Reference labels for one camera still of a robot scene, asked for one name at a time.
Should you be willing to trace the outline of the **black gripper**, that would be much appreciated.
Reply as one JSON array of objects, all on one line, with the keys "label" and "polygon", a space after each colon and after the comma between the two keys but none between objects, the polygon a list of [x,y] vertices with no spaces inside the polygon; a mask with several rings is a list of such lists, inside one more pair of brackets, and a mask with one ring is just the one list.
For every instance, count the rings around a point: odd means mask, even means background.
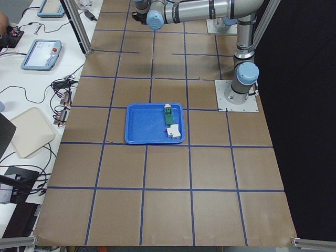
[{"label": "black gripper", "polygon": [[146,25],[146,18],[147,18],[147,13],[138,13],[138,12],[132,12],[132,18],[137,21],[140,22],[142,25]]}]

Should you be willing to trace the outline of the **person's hand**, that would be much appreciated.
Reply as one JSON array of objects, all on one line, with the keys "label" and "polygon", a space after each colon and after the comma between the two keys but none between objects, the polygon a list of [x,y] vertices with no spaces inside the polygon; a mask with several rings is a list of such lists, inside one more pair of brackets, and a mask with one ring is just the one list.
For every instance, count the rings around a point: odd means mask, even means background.
[{"label": "person's hand", "polygon": [[0,11],[0,35],[3,36],[7,33],[7,27],[9,26],[8,17]]}]

